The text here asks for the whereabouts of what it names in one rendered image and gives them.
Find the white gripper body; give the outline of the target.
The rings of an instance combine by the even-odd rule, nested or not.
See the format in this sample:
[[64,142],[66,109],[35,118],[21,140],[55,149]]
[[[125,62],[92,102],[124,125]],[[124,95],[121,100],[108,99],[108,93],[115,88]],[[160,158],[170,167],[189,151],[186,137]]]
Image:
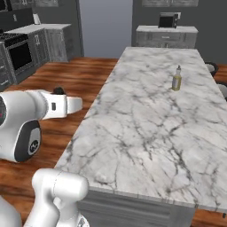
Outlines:
[[67,114],[74,114],[82,110],[82,99],[67,97]]

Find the grey corner cabinet run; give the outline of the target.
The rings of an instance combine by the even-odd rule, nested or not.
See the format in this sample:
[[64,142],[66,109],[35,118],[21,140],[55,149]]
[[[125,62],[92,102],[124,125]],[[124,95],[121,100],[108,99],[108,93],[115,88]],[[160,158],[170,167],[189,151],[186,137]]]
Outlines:
[[74,57],[71,24],[28,25],[10,30],[10,33],[35,35],[43,32],[50,62],[69,62]]

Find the grey cabinet beside oven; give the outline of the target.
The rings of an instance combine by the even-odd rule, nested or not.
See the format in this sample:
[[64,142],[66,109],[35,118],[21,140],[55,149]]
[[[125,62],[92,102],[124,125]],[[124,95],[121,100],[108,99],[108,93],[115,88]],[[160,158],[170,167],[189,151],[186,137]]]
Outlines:
[[0,42],[0,91],[4,91],[13,84],[12,71],[4,48]]

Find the yellow oil bottle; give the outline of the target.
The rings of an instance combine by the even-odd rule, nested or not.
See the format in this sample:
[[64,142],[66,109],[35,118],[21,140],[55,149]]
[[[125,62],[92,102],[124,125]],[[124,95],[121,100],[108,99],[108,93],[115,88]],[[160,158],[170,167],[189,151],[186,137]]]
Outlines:
[[176,74],[173,76],[172,90],[174,91],[180,90],[181,81],[182,81],[181,67],[178,66],[176,69]]

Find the grey base cabinet run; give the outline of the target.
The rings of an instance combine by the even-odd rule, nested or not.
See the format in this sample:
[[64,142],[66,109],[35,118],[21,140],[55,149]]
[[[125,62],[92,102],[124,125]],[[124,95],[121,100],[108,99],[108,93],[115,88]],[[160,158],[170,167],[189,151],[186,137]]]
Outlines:
[[136,46],[152,48],[194,49],[199,31],[196,27],[139,26]]

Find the grey island cabinet base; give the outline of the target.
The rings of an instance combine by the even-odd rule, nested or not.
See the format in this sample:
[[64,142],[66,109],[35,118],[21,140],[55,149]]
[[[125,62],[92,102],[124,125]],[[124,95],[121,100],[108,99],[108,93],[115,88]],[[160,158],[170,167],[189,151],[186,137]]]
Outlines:
[[89,191],[78,202],[90,227],[191,227],[195,209]]

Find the black dining stool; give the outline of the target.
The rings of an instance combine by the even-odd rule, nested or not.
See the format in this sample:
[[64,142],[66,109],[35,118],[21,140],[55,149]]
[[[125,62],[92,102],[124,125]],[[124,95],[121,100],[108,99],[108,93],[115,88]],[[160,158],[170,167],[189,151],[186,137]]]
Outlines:
[[210,74],[212,76],[215,76],[215,74],[217,73],[217,71],[219,69],[218,65],[213,62],[206,62],[205,65],[207,66],[207,69],[210,72]]

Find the grey dining stool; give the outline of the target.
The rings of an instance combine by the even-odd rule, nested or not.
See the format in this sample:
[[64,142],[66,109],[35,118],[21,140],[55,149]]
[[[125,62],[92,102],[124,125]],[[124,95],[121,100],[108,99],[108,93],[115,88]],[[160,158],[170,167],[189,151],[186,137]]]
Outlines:
[[222,92],[223,97],[227,101],[227,84],[225,83],[218,83],[218,88]]

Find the black oven range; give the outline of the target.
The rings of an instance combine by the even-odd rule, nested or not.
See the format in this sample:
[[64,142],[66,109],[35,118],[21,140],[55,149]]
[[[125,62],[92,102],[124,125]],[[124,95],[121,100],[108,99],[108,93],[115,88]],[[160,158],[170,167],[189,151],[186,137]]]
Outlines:
[[28,36],[0,29],[0,42],[4,43],[14,83],[19,84],[35,72]]

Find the black microwave oven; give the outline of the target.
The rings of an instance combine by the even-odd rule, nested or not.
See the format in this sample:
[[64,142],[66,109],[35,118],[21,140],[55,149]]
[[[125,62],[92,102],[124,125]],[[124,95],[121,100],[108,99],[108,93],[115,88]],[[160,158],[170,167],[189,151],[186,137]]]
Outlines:
[[161,12],[160,13],[160,20],[159,20],[159,27],[177,27],[177,22],[180,19],[178,12]]

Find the dark wall cabinets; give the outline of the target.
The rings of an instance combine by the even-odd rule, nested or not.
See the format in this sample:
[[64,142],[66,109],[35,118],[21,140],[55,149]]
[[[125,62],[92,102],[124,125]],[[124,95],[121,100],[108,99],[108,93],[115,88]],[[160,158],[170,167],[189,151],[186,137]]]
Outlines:
[[0,0],[0,12],[34,7],[59,7],[63,0]]

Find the grey wall cabinets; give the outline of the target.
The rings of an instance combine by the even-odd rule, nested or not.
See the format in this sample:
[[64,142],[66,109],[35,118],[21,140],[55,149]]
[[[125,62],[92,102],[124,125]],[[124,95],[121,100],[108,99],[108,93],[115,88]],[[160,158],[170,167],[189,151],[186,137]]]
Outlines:
[[142,0],[144,7],[197,7],[199,0]]

